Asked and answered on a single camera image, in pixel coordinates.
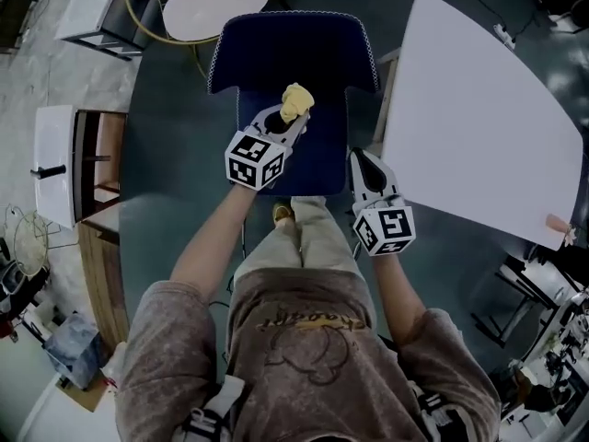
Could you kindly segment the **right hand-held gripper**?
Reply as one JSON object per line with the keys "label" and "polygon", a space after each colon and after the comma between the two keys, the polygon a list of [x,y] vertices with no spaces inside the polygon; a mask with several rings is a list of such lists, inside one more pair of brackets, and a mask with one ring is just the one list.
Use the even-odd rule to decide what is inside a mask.
{"label": "right hand-held gripper", "polygon": [[369,256],[398,254],[416,239],[413,212],[397,190],[392,169],[367,150],[349,155],[352,230]]}

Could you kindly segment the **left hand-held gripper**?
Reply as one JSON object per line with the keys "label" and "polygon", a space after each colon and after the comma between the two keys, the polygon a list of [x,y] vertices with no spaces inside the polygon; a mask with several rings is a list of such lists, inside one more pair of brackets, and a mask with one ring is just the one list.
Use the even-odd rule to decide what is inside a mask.
{"label": "left hand-held gripper", "polygon": [[260,111],[244,131],[237,131],[225,150],[225,175],[241,186],[261,191],[284,171],[298,138],[306,131],[309,113],[304,112],[282,130],[281,105]]}

